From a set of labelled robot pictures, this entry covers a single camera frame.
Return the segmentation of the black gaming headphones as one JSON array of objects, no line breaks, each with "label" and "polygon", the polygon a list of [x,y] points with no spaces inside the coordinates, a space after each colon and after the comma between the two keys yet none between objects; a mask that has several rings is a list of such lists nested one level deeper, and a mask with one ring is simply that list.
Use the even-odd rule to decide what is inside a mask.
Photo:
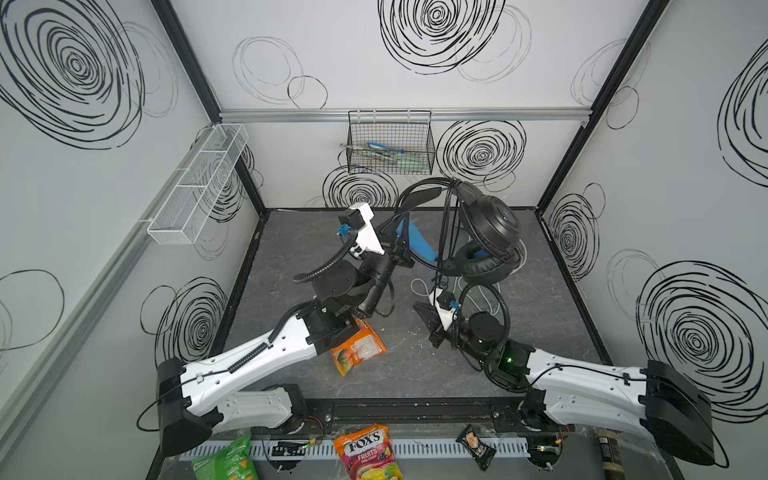
[{"label": "black gaming headphones", "polygon": [[443,206],[439,241],[443,248],[456,239],[455,229],[463,229],[469,241],[445,257],[436,252],[417,256],[439,275],[459,277],[469,285],[491,286],[522,264],[521,224],[514,212],[499,198],[482,193],[469,182],[456,178],[429,177],[420,180],[399,195],[393,215],[379,226],[384,234],[405,229],[409,212],[441,194],[456,205]]}]

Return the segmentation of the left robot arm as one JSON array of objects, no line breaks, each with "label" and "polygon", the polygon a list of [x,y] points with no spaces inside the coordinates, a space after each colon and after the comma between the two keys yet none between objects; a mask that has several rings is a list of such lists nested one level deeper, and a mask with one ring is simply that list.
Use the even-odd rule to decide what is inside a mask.
[{"label": "left robot arm", "polygon": [[351,340],[375,313],[395,268],[412,265],[410,243],[402,237],[385,243],[381,253],[364,252],[359,266],[337,259],[312,277],[315,298],[290,307],[267,333],[213,357],[161,362],[152,406],[162,456],[185,453],[220,431],[298,428],[306,404],[296,385],[265,391],[249,385]]}]

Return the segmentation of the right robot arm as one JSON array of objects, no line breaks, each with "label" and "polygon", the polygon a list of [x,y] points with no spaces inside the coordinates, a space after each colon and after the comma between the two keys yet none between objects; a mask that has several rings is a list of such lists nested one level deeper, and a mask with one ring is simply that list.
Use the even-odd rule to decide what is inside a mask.
[{"label": "right robot arm", "polygon": [[688,463],[716,465],[721,443],[710,399],[672,366],[643,367],[579,361],[510,338],[511,315],[463,314],[464,294],[435,289],[414,305],[435,347],[448,342],[476,361],[496,387],[521,396],[518,415],[534,431],[570,424],[636,435]]}]

